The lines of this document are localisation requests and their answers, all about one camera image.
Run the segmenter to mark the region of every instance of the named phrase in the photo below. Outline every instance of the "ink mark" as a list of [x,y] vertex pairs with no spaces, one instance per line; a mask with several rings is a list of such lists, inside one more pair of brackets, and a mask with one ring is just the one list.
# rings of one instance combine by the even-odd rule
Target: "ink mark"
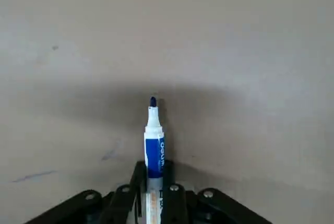
[[121,141],[118,141],[116,144],[115,144],[115,147],[110,150],[109,152],[107,152],[101,159],[101,161],[106,161],[106,160],[109,160],[113,157],[115,157],[116,155],[116,152],[118,150],[118,148],[120,147],[120,144],[121,144]]
[[40,177],[40,176],[44,176],[44,175],[48,175],[48,174],[52,174],[52,173],[56,173],[57,171],[55,170],[51,170],[51,171],[46,171],[46,172],[42,172],[42,173],[34,173],[34,174],[29,174],[29,175],[26,175],[24,177],[21,177],[21,178],[18,178],[12,182],[22,182],[22,181],[26,181],[26,180],[29,180],[29,179],[33,179],[33,178],[37,178],[37,177]]

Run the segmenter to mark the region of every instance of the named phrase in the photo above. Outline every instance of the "gray surface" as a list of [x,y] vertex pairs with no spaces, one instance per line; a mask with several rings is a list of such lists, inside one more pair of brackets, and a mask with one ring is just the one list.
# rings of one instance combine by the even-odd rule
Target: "gray surface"
[[333,223],[333,0],[0,7],[1,223],[127,181],[152,93],[182,180]]

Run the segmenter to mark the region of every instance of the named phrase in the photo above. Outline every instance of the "marker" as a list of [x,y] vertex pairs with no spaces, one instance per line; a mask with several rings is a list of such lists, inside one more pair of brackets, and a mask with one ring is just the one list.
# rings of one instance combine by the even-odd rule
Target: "marker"
[[150,106],[148,108],[148,122],[144,133],[144,147],[145,164],[147,168],[146,223],[160,224],[165,142],[155,97],[151,97]]

